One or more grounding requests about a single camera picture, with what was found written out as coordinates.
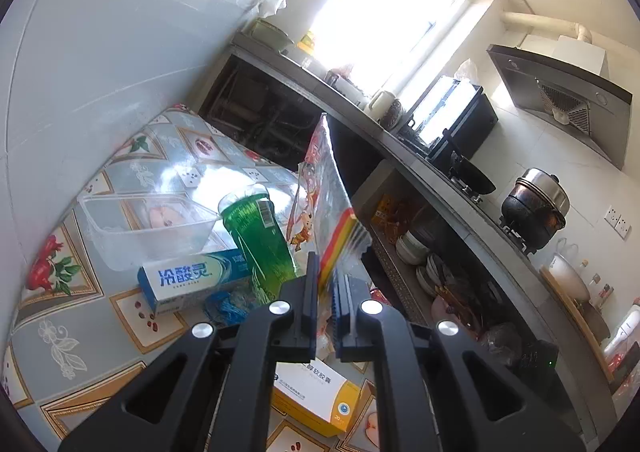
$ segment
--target stainless steel pot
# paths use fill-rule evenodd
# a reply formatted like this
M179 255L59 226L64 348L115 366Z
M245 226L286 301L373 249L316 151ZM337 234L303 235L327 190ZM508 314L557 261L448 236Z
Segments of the stainless steel pot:
M539 168L529 168L516 180L516 184L518 183L542 196L562 216L569 212L569 198L555 175L549 175Z
M529 168L516 180L500 210L502 224L524 240L526 253L535 252L564 228L569 198L556 176Z

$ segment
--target floral tablecloth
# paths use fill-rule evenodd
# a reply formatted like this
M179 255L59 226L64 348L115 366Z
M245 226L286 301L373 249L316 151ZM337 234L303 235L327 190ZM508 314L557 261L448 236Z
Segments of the floral tablecloth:
M296 193L296 175L176 105L127 141L79 197L171 192L217 210L224 195L254 182L268 188L276 221L284 228ZM123 209L111 214L110 223L134 229L141 220ZM231 236L217 222L204 251L233 247ZM76 202L45 240L26 277L0 380L22 419L49 451L57 450L68 432L183 331L207 320L199 307L153 317L136 272L115 272L104 263ZM360 272L367 277L364 268ZM328 362L358 385L372 378L372 367L366 364L356 367L331 357ZM275 410L270 432L274 446L293 432L302 436L296 440L306 440L310 450L352 450L337 437L323 438Z

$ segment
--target burner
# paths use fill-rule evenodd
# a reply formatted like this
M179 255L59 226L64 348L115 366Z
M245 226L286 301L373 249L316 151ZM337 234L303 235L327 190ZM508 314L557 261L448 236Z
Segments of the burner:
M504 217L500 216L500 229L505 233L505 235L509 238L509 240L515 244L518 249L525 255L527 254L535 254L536 249L531 249L527 246L527 241L525 241L513 228L507 226L504 222Z
M456 186L456 188L460 190L469 199L471 199L473 203L475 203L476 205L480 204L480 201L482 201L482 198L480 197L480 194L478 194L478 192L475 192L474 190L472 190L469 185L467 185L464 181L462 181L457 176L450 176L449 179Z

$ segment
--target green bottle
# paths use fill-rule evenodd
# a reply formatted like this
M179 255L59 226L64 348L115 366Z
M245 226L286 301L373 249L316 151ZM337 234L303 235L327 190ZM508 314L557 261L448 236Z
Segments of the green bottle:
M296 273L268 190L254 184L227 194L220 200L218 212L249 265L257 299L262 304L276 300L282 283L295 278Z

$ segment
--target white kettle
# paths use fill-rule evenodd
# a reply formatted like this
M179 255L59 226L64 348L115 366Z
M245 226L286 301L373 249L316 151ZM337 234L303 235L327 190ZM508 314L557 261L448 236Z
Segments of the white kettle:
M395 99L396 96L393 93L380 89L364 107L364 113L377 122L385 115Z

